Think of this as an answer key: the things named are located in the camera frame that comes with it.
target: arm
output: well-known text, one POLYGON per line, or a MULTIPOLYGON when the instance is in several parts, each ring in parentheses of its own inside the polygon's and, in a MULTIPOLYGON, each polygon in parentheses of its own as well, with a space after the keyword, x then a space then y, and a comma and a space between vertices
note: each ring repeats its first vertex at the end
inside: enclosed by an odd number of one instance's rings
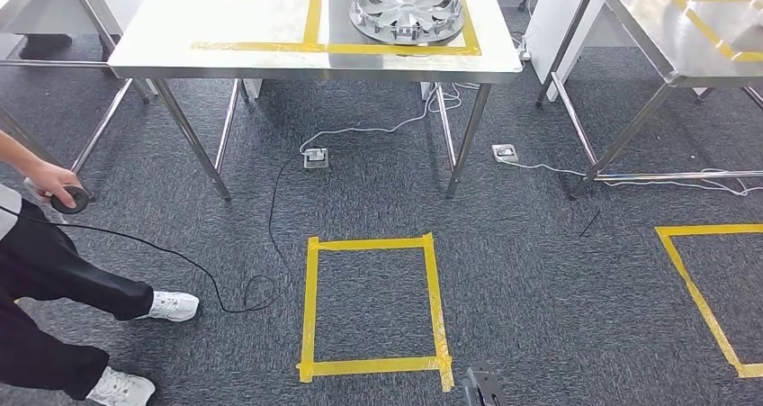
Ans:
POLYGON ((40 189, 39 195, 44 201, 49 200, 46 194, 54 194, 69 208, 76 206, 71 194, 64 189, 64 185, 82 186, 76 175, 37 157, 3 131, 0 131, 0 161, 10 164, 21 175, 31 179, 40 189))

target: yellow tape square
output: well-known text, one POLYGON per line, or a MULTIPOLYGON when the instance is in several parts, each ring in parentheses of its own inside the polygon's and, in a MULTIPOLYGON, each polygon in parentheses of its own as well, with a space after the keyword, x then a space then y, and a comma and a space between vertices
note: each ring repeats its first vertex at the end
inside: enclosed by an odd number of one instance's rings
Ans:
POLYGON ((454 387, 453 359, 448 353, 445 336, 443 306, 440 301, 440 282, 435 261, 435 241, 431 233, 420 238, 360 239, 349 241, 323 241, 318 237, 308 239, 307 269, 305 271, 305 308, 302 320, 302 350, 300 382, 312 382, 314 376, 340 374, 368 374, 390 372, 415 372, 437 370, 444 392, 454 387), (435 356, 403 358, 361 359, 350 361, 315 362, 315 321, 318 302, 318 255, 323 251, 357 251, 371 249, 422 248, 426 267, 426 288, 429 295, 429 311, 432 314, 432 332, 435 338, 435 356))
POLYGON ((702 318, 707 324, 707 328, 718 343, 718 347, 721 348, 723 355, 726 357, 726 361, 733 365, 736 369, 739 377, 763 377, 763 363, 744 364, 737 357, 736 352, 732 347, 732 344, 726 338, 726 334, 723 333, 721 325, 713 315, 713 311, 710 310, 710 306, 705 301, 705 298, 699 292, 699 289, 692 281, 689 273, 684 266, 684 262, 681 260, 681 256, 678 254, 676 246, 673 244, 672 237, 685 237, 695 235, 720 235, 730 233, 763 233, 763 224, 718 224, 718 225, 705 225, 705 226, 663 226, 654 228, 657 231, 657 235, 660 236, 665 251, 668 252, 670 260, 673 262, 673 266, 681 275, 684 282, 687 285, 687 290, 696 304, 696 308, 702 314, 702 318))

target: round device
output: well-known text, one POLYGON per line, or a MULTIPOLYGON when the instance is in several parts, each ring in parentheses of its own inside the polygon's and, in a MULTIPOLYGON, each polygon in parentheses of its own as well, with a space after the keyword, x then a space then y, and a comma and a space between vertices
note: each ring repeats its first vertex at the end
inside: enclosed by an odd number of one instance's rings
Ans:
POLYGON ((64 190, 66 190, 74 198, 76 207, 67 207, 63 202, 61 202, 58 196, 53 194, 50 197, 50 204, 53 206, 53 208, 55 208, 56 211, 62 214, 76 214, 84 210, 84 208, 90 203, 90 195, 87 194, 84 188, 77 187, 76 185, 64 185, 64 190))

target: stainless steel table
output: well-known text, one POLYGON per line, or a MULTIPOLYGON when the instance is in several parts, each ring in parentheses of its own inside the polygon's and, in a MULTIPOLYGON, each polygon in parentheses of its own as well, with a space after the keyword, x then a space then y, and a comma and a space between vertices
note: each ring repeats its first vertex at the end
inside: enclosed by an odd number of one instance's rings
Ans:
POLYGON ((574 190, 580 196, 593 181, 657 181, 668 179, 737 178, 763 176, 763 170, 688 172, 673 174, 602 174, 668 98, 672 88, 739 87, 763 108, 763 98, 750 83, 763 77, 763 27, 757 25, 763 0, 605 0, 664 84, 643 106, 615 142, 598 157, 583 130, 563 83, 556 74, 590 0, 582 0, 562 41, 536 105, 543 103, 551 84, 572 119, 591 164, 574 190))
MULTIPOLYGON (((352 25, 351 0, 144 0, 109 65, 120 77, 154 79, 193 152, 226 199, 229 192, 220 169, 238 96, 246 92, 242 78, 482 84, 458 154, 449 149, 453 175, 446 195, 452 196, 490 84, 508 83, 522 70, 496 0, 463 1, 467 21, 455 38, 444 44, 392 46, 367 39, 352 25), (214 163, 163 80, 172 77, 235 79, 214 163)), ((435 90, 442 98, 438 84, 435 90)), ((447 138, 444 113, 443 125, 447 138)))
MULTIPOLYGON (((0 28, 6 26, 14 17, 20 13, 23 8, 31 0, 0 0, 0 28)), ((114 40, 106 29, 104 24, 104 18, 110 20, 113 19, 113 15, 106 5, 104 0, 78 0, 82 5, 82 9, 90 19, 91 23, 98 32, 101 42, 106 49, 113 51, 115 44, 114 40)), ((0 59, 0 66, 10 67, 46 67, 46 68, 108 68, 105 62, 98 61, 53 61, 53 60, 29 60, 29 59, 0 59)), ((95 145, 103 135, 106 127, 112 120, 114 113, 121 104, 122 99, 127 94, 130 87, 134 87, 144 103, 149 102, 149 96, 147 94, 148 89, 143 86, 143 83, 131 78, 126 79, 117 94, 114 96, 112 103, 106 109, 106 113, 103 118, 98 122, 98 125, 93 131, 93 134, 88 139, 87 143, 83 147, 80 154, 71 166, 71 170, 78 173, 82 169, 83 165, 93 152, 95 145)), ((49 153, 45 147, 37 141, 23 126, 16 121, 16 119, 2 106, 0 105, 0 123, 4 125, 6 129, 12 132, 16 138, 24 144, 32 152, 45 158, 47 161, 61 166, 61 162, 58 161, 51 153, 49 153)))

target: black pants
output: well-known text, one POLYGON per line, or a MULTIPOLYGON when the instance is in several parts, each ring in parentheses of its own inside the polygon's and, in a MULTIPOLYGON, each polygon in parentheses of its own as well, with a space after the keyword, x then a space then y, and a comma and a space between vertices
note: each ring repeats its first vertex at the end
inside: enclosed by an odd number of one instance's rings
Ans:
MULTIPOLYGON (((45 220, 27 201, 22 215, 45 220)), ((19 219, 0 240, 0 383, 61 390, 84 400, 109 362, 101 349, 68 345, 42 332, 14 300, 68 298, 129 320, 148 313, 153 295, 147 284, 85 262, 59 228, 19 219)))

